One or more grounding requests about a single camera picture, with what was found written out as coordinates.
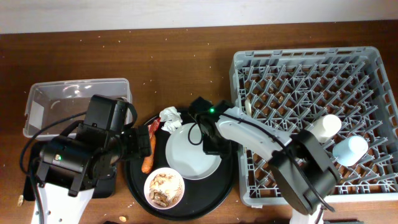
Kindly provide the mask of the orange carrot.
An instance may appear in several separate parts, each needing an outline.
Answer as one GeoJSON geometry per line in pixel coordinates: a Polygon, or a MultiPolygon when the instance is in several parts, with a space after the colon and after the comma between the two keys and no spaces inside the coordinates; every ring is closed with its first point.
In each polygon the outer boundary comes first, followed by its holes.
{"type": "Polygon", "coordinates": [[[155,144],[156,144],[156,136],[154,134],[152,134],[150,136],[151,155],[144,158],[144,161],[143,161],[142,167],[141,167],[141,171],[144,174],[149,174],[153,168],[155,144]]]}

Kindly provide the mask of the red snack wrapper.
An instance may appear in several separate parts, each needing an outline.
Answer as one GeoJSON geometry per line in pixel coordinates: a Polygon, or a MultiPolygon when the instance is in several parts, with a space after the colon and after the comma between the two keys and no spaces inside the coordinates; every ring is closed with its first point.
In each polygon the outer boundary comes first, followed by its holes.
{"type": "Polygon", "coordinates": [[[158,130],[160,125],[160,118],[156,118],[150,125],[148,125],[149,137],[151,138],[158,130]]]}

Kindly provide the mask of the grey plate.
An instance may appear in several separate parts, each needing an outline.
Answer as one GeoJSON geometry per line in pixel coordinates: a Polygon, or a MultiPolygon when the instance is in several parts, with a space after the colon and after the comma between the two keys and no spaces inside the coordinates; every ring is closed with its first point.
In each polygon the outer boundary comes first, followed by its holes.
{"type": "Polygon", "coordinates": [[[220,156],[207,155],[203,152],[203,142],[193,145],[188,140],[188,132],[192,142],[199,142],[200,128],[195,123],[187,123],[173,132],[167,140],[165,157],[170,168],[176,170],[184,179],[200,180],[209,177],[221,164],[220,156]]]}

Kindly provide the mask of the white tissue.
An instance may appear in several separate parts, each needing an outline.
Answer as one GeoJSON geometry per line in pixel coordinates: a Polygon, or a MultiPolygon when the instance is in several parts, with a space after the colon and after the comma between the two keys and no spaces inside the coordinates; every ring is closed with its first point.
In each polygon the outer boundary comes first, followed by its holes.
{"type": "Polygon", "coordinates": [[[177,111],[176,107],[171,106],[165,108],[159,113],[160,122],[164,123],[161,127],[163,131],[167,131],[168,133],[172,134],[176,131],[179,127],[182,126],[182,118],[180,113],[177,111]]]}

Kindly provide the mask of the white bowl with food scraps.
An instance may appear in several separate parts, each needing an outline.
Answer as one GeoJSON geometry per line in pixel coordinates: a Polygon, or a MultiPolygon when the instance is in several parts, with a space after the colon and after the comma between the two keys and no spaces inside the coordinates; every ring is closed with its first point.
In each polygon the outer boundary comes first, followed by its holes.
{"type": "Polygon", "coordinates": [[[153,208],[168,210],[183,198],[185,182],[174,169],[163,167],[149,174],[144,183],[144,197],[153,208]]]}

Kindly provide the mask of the small white cup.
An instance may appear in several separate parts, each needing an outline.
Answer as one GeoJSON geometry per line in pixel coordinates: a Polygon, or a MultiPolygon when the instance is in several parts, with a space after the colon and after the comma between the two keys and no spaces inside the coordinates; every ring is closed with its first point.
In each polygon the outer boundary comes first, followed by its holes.
{"type": "Polygon", "coordinates": [[[333,114],[318,118],[313,123],[310,132],[316,137],[319,143],[326,143],[341,129],[341,120],[333,114]]]}

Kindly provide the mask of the blue cup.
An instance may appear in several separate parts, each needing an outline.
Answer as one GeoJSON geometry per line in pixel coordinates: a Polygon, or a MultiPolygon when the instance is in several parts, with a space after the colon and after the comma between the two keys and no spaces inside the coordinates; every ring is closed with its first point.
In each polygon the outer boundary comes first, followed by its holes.
{"type": "Polygon", "coordinates": [[[368,151],[368,143],[361,136],[350,136],[336,144],[332,150],[337,162],[343,166],[353,166],[368,151]]]}

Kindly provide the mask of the white plastic fork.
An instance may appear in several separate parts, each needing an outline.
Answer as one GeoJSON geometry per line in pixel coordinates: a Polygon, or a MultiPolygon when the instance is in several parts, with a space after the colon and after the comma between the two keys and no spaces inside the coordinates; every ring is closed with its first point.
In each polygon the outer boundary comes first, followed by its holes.
{"type": "Polygon", "coordinates": [[[244,107],[245,107],[246,114],[249,117],[252,117],[252,107],[251,107],[251,100],[250,99],[248,99],[248,98],[245,99],[244,107]]]}

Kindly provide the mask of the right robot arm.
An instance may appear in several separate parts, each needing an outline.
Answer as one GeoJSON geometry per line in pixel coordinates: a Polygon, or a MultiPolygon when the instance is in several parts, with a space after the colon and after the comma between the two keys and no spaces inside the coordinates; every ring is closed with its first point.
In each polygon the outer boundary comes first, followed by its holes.
{"type": "Polygon", "coordinates": [[[321,207],[335,210],[325,198],[340,182],[340,173],[312,132],[274,129],[225,100],[212,105],[198,97],[188,113],[200,128],[205,154],[226,159],[236,142],[267,162],[283,198],[299,214],[310,216],[321,207]]]}

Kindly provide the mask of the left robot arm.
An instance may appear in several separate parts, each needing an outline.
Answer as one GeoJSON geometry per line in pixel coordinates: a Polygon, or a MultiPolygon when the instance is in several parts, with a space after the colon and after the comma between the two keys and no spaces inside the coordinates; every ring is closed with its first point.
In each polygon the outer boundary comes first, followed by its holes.
{"type": "Polygon", "coordinates": [[[149,131],[135,127],[137,112],[122,98],[93,95],[88,109],[43,144],[30,163],[35,197],[32,223],[78,223],[99,182],[118,162],[151,155],[149,131]]]}

